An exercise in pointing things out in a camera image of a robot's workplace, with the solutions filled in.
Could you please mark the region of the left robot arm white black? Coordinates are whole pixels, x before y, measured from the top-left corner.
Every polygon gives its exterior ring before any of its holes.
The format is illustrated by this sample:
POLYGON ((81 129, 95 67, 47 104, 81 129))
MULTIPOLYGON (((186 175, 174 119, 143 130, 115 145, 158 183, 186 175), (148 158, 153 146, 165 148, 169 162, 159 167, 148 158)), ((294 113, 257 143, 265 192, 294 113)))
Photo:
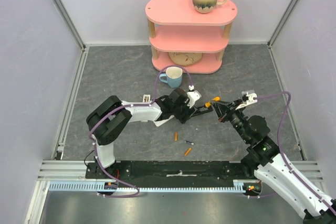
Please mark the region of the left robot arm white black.
POLYGON ((185 92, 180 88, 149 102, 131 103, 120 100, 116 95, 108 97, 86 119, 89 137, 95 143, 96 159, 100 162, 97 173, 103 178, 114 175, 116 159, 113 142, 127 124, 151 121, 159 127, 173 118, 183 124, 196 112, 195 103, 201 97, 194 89, 185 92))

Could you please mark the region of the black remote control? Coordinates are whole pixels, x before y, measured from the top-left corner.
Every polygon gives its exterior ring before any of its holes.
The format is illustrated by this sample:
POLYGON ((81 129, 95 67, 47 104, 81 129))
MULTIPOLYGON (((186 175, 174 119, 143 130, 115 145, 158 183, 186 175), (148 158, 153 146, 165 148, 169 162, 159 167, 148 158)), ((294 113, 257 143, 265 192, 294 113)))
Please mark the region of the black remote control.
POLYGON ((198 107, 194 107, 195 111, 191 114, 191 118, 194 116, 199 116, 202 114, 206 114, 206 113, 210 113, 213 111, 213 107, 210 105, 209 107, 207 107, 206 105, 203 106, 198 106, 198 107))

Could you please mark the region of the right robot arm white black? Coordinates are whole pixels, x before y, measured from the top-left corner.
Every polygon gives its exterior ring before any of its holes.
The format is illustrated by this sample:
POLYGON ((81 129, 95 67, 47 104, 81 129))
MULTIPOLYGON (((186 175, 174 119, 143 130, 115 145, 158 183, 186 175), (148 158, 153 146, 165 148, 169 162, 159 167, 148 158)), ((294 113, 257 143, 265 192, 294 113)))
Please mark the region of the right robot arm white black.
POLYGON ((240 172, 256 177, 285 200, 303 223, 335 223, 335 199, 325 194, 298 170, 269 137, 266 119, 246 116, 241 100, 210 101, 219 122, 229 122, 247 144, 248 154, 241 160, 240 172))

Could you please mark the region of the wide white remote control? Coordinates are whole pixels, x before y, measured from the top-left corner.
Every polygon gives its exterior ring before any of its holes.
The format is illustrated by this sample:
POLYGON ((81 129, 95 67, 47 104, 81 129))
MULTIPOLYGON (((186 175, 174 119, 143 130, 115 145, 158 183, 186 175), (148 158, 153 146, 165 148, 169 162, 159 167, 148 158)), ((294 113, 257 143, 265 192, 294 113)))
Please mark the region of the wide white remote control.
POLYGON ((168 122, 169 120, 173 118, 174 116, 170 116, 168 119, 160 120, 160 121, 153 121, 153 123, 155 124, 155 126, 160 127, 161 125, 165 124, 166 122, 168 122))

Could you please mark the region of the orange handled screwdriver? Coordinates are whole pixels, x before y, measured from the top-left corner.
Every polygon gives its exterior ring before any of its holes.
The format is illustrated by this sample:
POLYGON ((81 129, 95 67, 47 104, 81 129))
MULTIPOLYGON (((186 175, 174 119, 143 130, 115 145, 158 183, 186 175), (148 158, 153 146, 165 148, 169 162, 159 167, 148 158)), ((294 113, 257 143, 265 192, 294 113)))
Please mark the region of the orange handled screwdriver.
POLYGON ((217 96, 217 97, 211 99, 210 101, 206 102, 205 107, 209 108, 212 105, 213 102, 217 102, 217 101, 220 101, 220 100, 221 100, 221 98, 219 96, 217 96))

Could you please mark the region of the slim white remote control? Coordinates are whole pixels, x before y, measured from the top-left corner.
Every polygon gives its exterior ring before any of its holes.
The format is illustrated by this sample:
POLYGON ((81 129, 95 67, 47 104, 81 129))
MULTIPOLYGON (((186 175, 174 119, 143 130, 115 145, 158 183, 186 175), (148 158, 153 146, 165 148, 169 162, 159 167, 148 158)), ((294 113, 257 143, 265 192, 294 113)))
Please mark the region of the slim white remote control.
POLYGON ((142 102, 150 102, 151 101, 151 95, 150 94, 144 94, 142 102))

